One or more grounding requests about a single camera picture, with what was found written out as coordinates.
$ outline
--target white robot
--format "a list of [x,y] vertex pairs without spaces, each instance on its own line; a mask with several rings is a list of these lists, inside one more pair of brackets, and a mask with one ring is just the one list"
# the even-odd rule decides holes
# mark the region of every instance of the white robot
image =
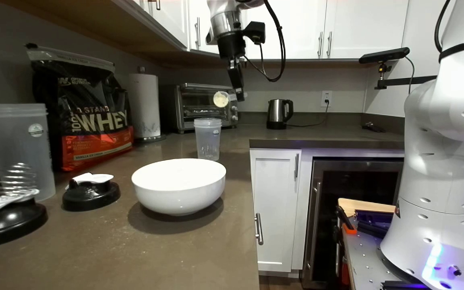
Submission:
[[[208,5],[219,40],[240,36],[234,26],[239,10],[263,0],[208,0]],[[240,55],[223,52],[240,45],[240,37],[219,47],[223,58],[231,60],[229,69]],[[445,29],[437,81],[416,89],[405,111],[405,171],[380,250],[430,289],[464,290],[464,0],[455,3]]]

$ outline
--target white bowl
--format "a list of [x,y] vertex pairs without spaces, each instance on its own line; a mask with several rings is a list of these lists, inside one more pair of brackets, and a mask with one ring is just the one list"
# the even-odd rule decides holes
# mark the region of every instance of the white bowl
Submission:
[[226,189],[227,169],[211,160],[165,160],[132,174],[136,197],[145,208],[186,216],[213,205]]

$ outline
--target plastic container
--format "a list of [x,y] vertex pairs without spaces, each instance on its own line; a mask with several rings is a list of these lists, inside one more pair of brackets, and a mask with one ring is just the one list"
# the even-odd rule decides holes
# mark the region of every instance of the plastic container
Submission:
[[57,192],[45,106],[0,103],[0,190],[29,187],[37,202]]
[[198,158],[219,160],[221,119],[195,119]]

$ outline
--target kitchen counter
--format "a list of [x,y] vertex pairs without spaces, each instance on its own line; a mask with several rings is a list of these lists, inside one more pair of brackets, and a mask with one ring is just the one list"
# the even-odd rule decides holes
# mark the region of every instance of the kitchen counter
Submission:
[[94,211],[61,210],[66,177],[44,202],[49,221],[0,245],[2,289],[260,289],[250,185],[250,147],[401,147],[401,134],[361,131],[358,123],[266,131],[256,118],[224,129],[221,163],[227,168],[223,198],[192,218],[144,210],[131,176],[144,164],[197,156],[194,134],[171,134],[90,168],[108,173],[121,198]]

